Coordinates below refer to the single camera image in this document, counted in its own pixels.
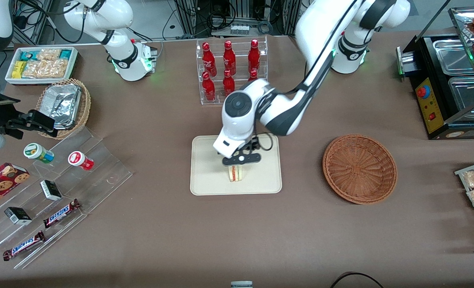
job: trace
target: clear acrylic bottle rack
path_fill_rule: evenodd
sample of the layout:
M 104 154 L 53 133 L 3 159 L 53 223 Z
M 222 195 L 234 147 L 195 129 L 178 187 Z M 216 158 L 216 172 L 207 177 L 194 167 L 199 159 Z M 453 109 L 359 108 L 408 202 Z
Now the clear acrylic bottle rack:
M 85 127 L 72 133 L 50 150 L 54 153 L 54 160 L 50 164 L 35 161 L 27 169 L 30 178 L 0 200 L 1 261 L 5 250 L 16 247 L 40 230 L 46 237 L 45 242 L 32 246 L 8 261 L 8 265 L 14 266 L 15 269 L 25 268 L 132 176 L 122 162 L 109 152 L 102 139 Z M 85 171 L 70 165 L 67 157 L 73 151 L 81 151 L 93 159 L 94 167 Z M 61 200 L 52 201 L 45 198 L 40 186 L 40 182 L 45 179 L 56 183 L 62 194 Z M 45 230 L 43 220 L 74 199 L 78 199 L 82 206 Z M 24 208 L 32 222 L 26 226 L 13 224 L 4 213 L 10 206 Z
M 235 80 L 235 89 L 238 90 L 242 85 L 246 84 L 249 79 L 248 71 L 248 54 L 251 49 L 251 40 L 258 40 L 258 49 L 260 50 L 260 69 L 258 71 L 258 78 L 268 79 L 268 47 L 267 37 L 236 37 L 236 38 L 211 38 L 205 40 L 198 40 L 196 43 L 196 63 L 198 69 L 198 82 L 200 84 L 200 99 L 202 104 L 222 104 L 226 95 L 224 94 L 224 87 L 222 81 L 224 79 L 224 62 L 222 55 L 224 54 L 224 41 L 231 40 L 232 48 L 235 52 L 235 58 L 237 61 L 237 73 L 233 75 Z M 212 77 L 212 81 L 215 84 L 215 101 L 209 102 L 203 93 L 203 78 L 202 73 L 204 71 L 203 66 L 203 49 L 202 44 L 207 42 L 210 44 L 210 50 L 215 57 L 215 67 L 217 68 L 217 75 Z

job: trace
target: cookie box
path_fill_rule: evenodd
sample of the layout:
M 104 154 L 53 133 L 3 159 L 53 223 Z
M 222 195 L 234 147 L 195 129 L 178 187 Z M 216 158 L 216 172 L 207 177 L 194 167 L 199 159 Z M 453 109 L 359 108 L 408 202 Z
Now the cookie box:
M 30 177 L 24 168 L 11 163 L 0 166 L 0 199 Z
M 14 66 L 21 60 L 22 54 L 27 52 L 37 51 L 41 49 L 61 49 L 61 50 L 70 50 L 71 54 L 69 55 L 68 65 L 66 66 L 66 72 L 62 78 L 13 78 L 12 72 Z M 6 73 L 5 80 L 15 86 L 36 86 L 36 85 L 48 85 L 52 83 L 59 82 L 61 80 L 68 80 L 73 73 L 75 61 L 78 55 L 77 49 L 72 46 L 39 46 L 39 47 L 22 47 L 18 48 L 13 55 L 11 60 L 10 67 Z

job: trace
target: yellow control panel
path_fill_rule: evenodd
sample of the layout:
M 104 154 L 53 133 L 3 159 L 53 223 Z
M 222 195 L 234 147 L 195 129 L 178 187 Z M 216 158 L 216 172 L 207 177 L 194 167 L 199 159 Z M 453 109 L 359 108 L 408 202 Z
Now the yellow control panel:
M 433 133 L 444 125 L 443 117 L 441 115 L 440 107 L 432 91 L 429 78 L 420 84 L 415 90 L 418 98 L 418 104 L 422 110 L 425 126 L 429 133 Z

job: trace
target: snickers bar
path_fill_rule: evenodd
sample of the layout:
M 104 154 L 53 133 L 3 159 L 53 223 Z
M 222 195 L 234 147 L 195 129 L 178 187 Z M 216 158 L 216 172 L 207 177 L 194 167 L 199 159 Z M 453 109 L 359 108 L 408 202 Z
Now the snickers bar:
M 13 257 L 16 257 L 18 253 L 29 249 L 34 244 L 39 243 L 39 242 L 45 242 L 45 241 L 46 241 L 45 235 L 43 234 L 43 231 L 40 231 L 34 237 L 16 246 L 15 248 L 6 250 L 3 255 L 4 261 L 9 261 Z
M 68 214 L 73 212 L 75 209 L 80 207 L 80 204 L 77 199 L 73 200 L 70 202 L 67 206 L 65 206 L 63 209 L 57 211 L 54 215 L 50 216 L 48 219 L 43 220 L 45 223 L 45 229 L 49 228 L 50 226 L 56 224 L 59 222 L 61 219 L 66 217 Z

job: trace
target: red cookie box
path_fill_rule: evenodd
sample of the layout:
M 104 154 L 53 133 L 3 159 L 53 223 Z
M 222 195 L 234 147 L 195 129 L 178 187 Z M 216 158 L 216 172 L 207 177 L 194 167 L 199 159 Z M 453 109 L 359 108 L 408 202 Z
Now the red cookie box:
M 0 166 L 0 199 L 30 177 L 24 168 L 11 163 Z

